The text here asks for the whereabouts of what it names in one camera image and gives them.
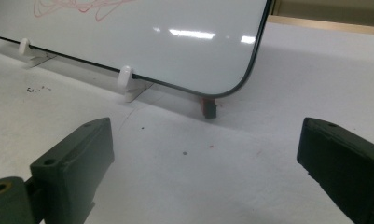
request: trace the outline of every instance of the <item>white plastic bracket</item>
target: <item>white plastic bracket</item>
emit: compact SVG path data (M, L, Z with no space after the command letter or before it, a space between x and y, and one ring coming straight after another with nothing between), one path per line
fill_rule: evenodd
M23 38L23 40L19 44L19 54L23 56L33 57L28 62L29 67L35 67L41 63L46 62L49 59L56 57L55 54L47 53L39 49L31 49L30 40L27 38Z
M125 96L125 102L132 102L143 91L152 86L152 82L132 77L133 71L129 66L124 66L119 72L118 87Z

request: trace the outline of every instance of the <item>wooden edge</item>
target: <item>wooden edge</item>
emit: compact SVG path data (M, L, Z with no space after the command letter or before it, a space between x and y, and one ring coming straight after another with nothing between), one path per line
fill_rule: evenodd
M359 33L359 34L374 35L374 26L337 23L337 22L331 22L331 21L313 21L313 20L306 20L306 19L273 16L273 15L269 15L268 22L287 24L287 25L296 25L296 26L303 26L303 27L311 27L315 29L337 30L337 31Z

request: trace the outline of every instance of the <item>black border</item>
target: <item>black border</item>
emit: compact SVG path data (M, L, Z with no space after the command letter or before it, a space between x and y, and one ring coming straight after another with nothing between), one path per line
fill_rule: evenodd
M205 97L205 98L221 98L221 97L225 97L225 96L231 95L232 93L238 91L246 83L246 81L248 80L248 78L250 77L250 75L252 73L252 70L254 68L254 64L256 62L256 56L257 56L258 51L259 51L259 45L260 45L260 42L262 40L263 32L265 30L265 25L266 25L266 22L267 22L269 13L270 13L271 2L272 2L272 0L267 0L266 1L266 5L265 5L264 12L263 12L262 20L261 20L261 22L259 24L258 33L257 33L257 36L256 36L256 43L254 44L253 53L251 55L250 63L247 66L247 70L245 71L245 74L242 77L242 80L239 82L239 84L237 84L230 91L226 91L226 92L223 92L223 93L220 93L220 94L205 94L205 93L202 93L202 92L192 91L192 90L189 90L187 88L179 87L179 86L167 83L167 82L159 81L159 80L156 80L156 79L153 79L153 78L143 77L143 76L140 76L140 75L137 75L137 74L133 74L132 77L136 78L136 79L142 79L142 80L146 80L146 81L158 83L158 84L163 85L163 86L174 88L174 89L177 89L177 90L180 90L180 91L189 92L189 93L192 93L192 94L195 94L195 95L199 95L199 96L202 96L202 97ZM13 43L16 43L16 44L20 44L20 42L18 42L18 41L7 39L7 38L3 38L1 36L0 36L0 39L6 40L6 41L9 41L9 42L13 42ZM98 66L98 67L102 67L104 69L108 69L108 70L111 70L111 71L115 71L115 72L119 72L120 71L117 68L113 68L113 67L105 66L105 65L102 65L102 64L93 63L93 62L89 62L89 61L86 61L86 60L78 59L78 58L71 57L71 56L68 56L68 55L65 55L65 54L61 54L61 53L58 53L58 52L55 52L55 51L52 51L52 50L41 49L41 48L38 48L38 47L35 47L35 46L30 46L30 47L32 49L40 49L40 50L43 50L45 52L49 52L49 53L53 53L53 54L56 54L56 55L60 55L60 56L62 56L64 58L73 59L73 60L76 60L76 61L79 61L79 62L83 62L83 63L89 63L89 64L92 64L92 65L95 65L95 66Z

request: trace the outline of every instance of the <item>white clip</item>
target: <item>white clip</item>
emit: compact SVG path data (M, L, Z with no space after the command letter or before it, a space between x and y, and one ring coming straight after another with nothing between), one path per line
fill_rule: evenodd
M118 87L125 96L125 102L132 102L143 91L152 86L152 82L141 79L134 79L132 77L132 69L129 66L124 66L119 72Z
M29 67L35 67L41 63L46 62L49 59L56 57L55 54L46 53L39 49L31 49L30 41L27 38L23 38L19 44L19 54L23 56L33 57L29 60Z

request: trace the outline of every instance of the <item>white table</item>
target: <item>white table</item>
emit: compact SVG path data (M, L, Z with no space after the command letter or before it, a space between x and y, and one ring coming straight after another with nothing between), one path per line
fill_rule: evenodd
M27 179L79 125L110 117L116 161L87 224L351 223L296 156L305 117L374 143L374 35L269 23L253 75L214 120L159 85L121 103L117 74L91 65L23 65L0 41L0 178Z

